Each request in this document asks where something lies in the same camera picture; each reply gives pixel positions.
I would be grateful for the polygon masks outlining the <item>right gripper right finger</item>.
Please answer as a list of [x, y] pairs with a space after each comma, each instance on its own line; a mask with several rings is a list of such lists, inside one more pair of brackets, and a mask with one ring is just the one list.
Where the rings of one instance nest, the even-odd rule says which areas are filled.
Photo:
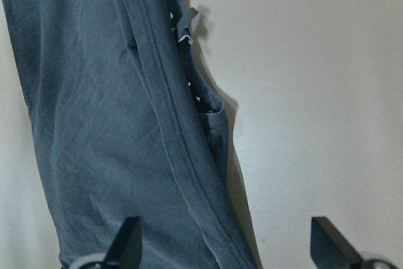
[[310, 257], [318, 269], [397, 269], [383, 258], [364, 258], [327, 217], [311, 219]]

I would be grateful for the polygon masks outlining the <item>right gripper silver left finger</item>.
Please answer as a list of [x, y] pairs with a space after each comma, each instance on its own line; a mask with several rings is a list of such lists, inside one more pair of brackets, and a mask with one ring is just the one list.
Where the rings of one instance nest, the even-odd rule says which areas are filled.
[[140, 217], [127, 217], [119, 228], [106, 253], [82, 256], [72, 263], [71, 269], [140, 267], [142, 259], [142, 227]]

